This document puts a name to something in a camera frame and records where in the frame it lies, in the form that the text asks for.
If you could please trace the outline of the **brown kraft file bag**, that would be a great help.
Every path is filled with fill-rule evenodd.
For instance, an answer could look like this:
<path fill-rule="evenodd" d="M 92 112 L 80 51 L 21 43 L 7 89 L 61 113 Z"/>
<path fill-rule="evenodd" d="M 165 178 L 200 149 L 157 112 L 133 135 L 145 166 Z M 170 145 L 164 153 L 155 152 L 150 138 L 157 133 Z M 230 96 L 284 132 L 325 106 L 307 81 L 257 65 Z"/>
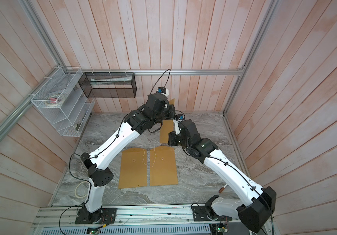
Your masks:
<path fill-rule="evenodd" d="M 119 189 L 147 186 L 147 150 L 130 148 L 122 152 Z"/>
<path fill-rule="evenodd" d="M 174 122 L 169 115 L 165 115 L 162 128 L 160 129 L 160 143 L 167 144 L 169 133 L 174 131 Z"/>
<path fill-rule="evenodd" d="M 150 186 L 178 185 L 173 147 L 158 146 L 150 150 Z"/>

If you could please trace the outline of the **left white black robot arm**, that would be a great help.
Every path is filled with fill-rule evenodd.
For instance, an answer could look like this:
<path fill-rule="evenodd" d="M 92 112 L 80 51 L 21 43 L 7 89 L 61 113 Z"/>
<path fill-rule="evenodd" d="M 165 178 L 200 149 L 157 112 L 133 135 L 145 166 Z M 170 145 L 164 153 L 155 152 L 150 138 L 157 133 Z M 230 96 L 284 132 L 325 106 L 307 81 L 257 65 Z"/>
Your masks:
<path fill-rule="evenodd" d="M 113 178 L 109 169 L 112 160 L 145 131 L 174 116 L 175 107 L 169 104 L 167 94 L 150 94 L 146 104 L 127 114 L 119 128 L 104 144 L 90 154 L 84 153 L 81 156 L 90 182 L 90 191 L 85 202 L 89 213 L 94 213 L 102 207 L 105 185 Z"/>

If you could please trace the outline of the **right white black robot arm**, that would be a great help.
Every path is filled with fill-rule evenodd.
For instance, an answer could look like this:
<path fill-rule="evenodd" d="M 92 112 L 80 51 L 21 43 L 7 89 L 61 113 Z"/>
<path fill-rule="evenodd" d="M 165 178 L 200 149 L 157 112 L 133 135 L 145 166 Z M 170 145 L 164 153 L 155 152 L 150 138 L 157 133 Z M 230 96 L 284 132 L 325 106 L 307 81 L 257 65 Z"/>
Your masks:
<path fill-rule="evenodd" d="M 239 205 L 229 203 L 217 211 L 221 198 L 216 198 L 210 204 L 216 215 L 236 215 L 254 233 L 258 233 L 266 222 L 273 220 L 277 193 L 271 187 L 264 188 L 254 182 L 230 162 L 213 141 L 200 137 L 192 120 L 174 120 L 173 123 L 175 129 L 168 135 L 168 145 L 180 146 L 187 155 L 212 169 L 240 199 Z"/>

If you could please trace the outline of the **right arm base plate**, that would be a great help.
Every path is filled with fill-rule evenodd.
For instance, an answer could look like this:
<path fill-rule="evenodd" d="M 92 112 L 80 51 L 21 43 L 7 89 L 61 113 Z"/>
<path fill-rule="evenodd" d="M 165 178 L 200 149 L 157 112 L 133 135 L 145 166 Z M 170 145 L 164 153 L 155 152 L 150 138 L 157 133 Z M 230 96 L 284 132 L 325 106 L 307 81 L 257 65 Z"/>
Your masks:
<path fill-rule="evenodd" d="M 192 215 L 194 221 L 232 221 L 233 219 L 228 216 L 219 216 L 215 212 L 205 205 L 199 205 L 193 203 L 191 205 Z"/>

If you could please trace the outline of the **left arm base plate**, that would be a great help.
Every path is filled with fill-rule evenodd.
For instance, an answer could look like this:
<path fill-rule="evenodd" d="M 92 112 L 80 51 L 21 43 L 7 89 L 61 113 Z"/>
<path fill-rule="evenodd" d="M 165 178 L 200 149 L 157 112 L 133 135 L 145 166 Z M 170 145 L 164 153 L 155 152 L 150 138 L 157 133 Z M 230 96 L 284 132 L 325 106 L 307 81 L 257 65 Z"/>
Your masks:
<path fill-rule="evenodd" d="M 117 208 L 100 208 L 93 213 L 88 212 L 85 206 L 79 209 L 75 224 L 113 224 Z"/>

